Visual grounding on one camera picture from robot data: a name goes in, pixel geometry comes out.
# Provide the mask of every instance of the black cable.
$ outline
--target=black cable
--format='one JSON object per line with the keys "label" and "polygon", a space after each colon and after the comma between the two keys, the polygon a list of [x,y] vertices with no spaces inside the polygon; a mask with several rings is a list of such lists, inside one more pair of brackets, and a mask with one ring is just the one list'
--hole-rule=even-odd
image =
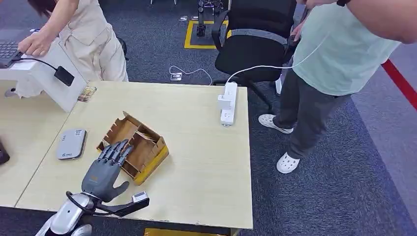
{"label": "black cable", "polygon": [[51,66],[51,64],[49,64],[49,63],[47,63],[47,62],[44,62],[44,61],[42,61],[42,60],[36,59],[36,58],[20,58],[20,59],[13,59],[12,61],[20,61],[20,60],[35,60],[35,61],[38,61],[38,62],[40,62],[40,63],[43,63],[43,64],[45,64],[45,65],[49,66],[50,68],[54,69],[55,71],[57,71],[57,70],[58,70],[58,69],[56,69],[55,67]]}
{"label": "black cable", "polygon": [[74,205],[76,205],[79,209],[81,209],[81,210],[83,210],[83,212],[86,212],[86,213],[88,213],[88,214],[91,214],[91,215],[100,215],[100,216],[106,216],[106,215],[111,215],[112,213],[101,213],[101,212],[95,212],[95,211],[92,211],[92,210],[89,210],[89,209],[87,209],[87,208],[85,208],[85,207],[83,207],[82,205],[80,205],[73,197],[72,197],[72,193],[70,192],[70,191],[66,191],[65,192],[65,194],[66,194],[66,197],[74,204]]}

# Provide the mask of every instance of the white power strip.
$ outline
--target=white power strip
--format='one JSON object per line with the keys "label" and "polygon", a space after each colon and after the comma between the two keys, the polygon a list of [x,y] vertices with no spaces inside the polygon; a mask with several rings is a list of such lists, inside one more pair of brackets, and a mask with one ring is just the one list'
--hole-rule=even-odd
{"label": "white power strip", "polygon": [[238,85],[236,83],[226,83],[224,94],[217,98],[218,107],[221,109],[220,122],[225,127],[233,124],[235,119],[236,95]]}

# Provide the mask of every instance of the light wood desk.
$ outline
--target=light wood desk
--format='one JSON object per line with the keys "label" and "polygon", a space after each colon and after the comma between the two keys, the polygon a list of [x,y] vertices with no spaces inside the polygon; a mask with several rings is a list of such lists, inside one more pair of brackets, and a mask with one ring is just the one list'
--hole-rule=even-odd
{"label": "light wood desk", "polygon": [[[17,207],[58,210],[65,192],[81,191],[95,149],[123,111],[164,137],[170,155],[141,186],[132,183],[110,204],[125,204],[146,191],[149,207],[126,218],[252,229],[252,193],[246,88],[239,88],[236,121],[220,124],[217,96],[223,87],[97,82],[88,103],[79,102],[62,131],[86,129],[83,156],[59,161],[55,140]],[[123,171],[116,185],[130,178]]]}
{"label": "light wood desk", "polygon": [[0,80],[0,140],[10,160],[0,166],[0,206],[14,207],[68,117],[48,95],[5,98],[16,85]]}

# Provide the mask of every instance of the white cable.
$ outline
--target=white cable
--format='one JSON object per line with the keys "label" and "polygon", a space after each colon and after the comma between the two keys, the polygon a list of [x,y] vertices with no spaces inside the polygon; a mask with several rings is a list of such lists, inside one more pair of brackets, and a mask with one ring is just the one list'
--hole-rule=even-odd
{"label": "white cable", "polygon": [[183,71],[183,70],[179,69],[178,67],[176,67],[176,66],[172,65],[172,66],[170,67],[170,74],[171,74],[171,75],[172,75],[172,72],[171,72],[172,67],[177,68],[178,70],[180,70],[182,73],[184,73],[184,74],[186,74],[186,75],[190,75],[190,74],[195,73],[195,72],[197,72],[197,71],[199,71],[199,70],[202,70],[202,71],[204,71],[204,72],[208,75],[208,77],[210,78],[210,84],[209,84],[209,85],[213,84],[213,79],[211,78],[211,76],[207,73],[207,71],[205,71],[205,70],[203,70],[203,69],[201,69],[201,68],[200,68],[200,69],[198,69],[198,70],[195,70],[195,71],[193,71],[193,72],[189,72],[189,73],[187,73],[187,72],[185,72],[185,71]]}
{"label": "white cable", "polygon": [[239,74],[239,73],[241,73],[241,72],[244,72],[244,71],[247,71],[247,70],[251,70],[251,69],[255,69],[255,68],[259,68],[259,67],[267,67],[267,68],[275,68],[275,69],[291,69],[291,68],[294,68],[294,67],[296,67],[296,66],[298,66],[298,65],[300,65],[301,63],[303,63],[305,60],[307,60],[307,58],[309,58],[315,51],[317,51],[317,49],[318,48],[320,48],[320,46],[324,43],[324,41],[327,39],[327,37],[330,35],[330,31],[327,33],[327,35],[323,38],[323,40],[321,41],[321,43],[317,46],[317,48],[315,48],[306,58],[304,58],[302,61],[300,61],[299,63],[297,63],[296,65],[293,65],[293,66],[290,66],[290,67],[280,67],[280,66],[273,66],[273,65],[257,65],[257,66],[253,66],[253,67],[251,67],[251,68],[247,68],[247,69],[244,69],[244,70],[240,70],[240,71],[238,71],[238,72],[236,72],[236,73],[234,73],[233,75],[231,75],[228,79],[227,79],[227,81],[226,81],[226,83],[228,83],[229,82],[229,80],[233,77],[233,76],[235,76],[235,75],[237,75],[237,74]]}

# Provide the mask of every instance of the man's hand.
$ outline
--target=man's hand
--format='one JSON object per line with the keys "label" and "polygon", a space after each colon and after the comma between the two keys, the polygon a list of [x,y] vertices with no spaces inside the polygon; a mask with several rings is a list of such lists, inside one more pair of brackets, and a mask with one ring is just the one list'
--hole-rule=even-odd
{"label": "man's hand", "polygon": [[55,37],[56,35],[51,35],[50,33],[41,30],[22,40],[19,43],[18,50],[26,55],[42,57],[49,51]]}
{"label": "man's hand", "polygon": [[305,4],[309,9],[312,9],[315,6],[332,4],[335,2],[337,2],[337,0],[297,0],[298,4]]}
{"label": "man's hand", "polygon": [[301,37],[301,28],[304,25],[304,21],[301,22],[295,29],[293,29],[293,31],[291,32],[290,35],[295,35],[296,37],[294,38],[294,42],[299,41],[299,38]]}

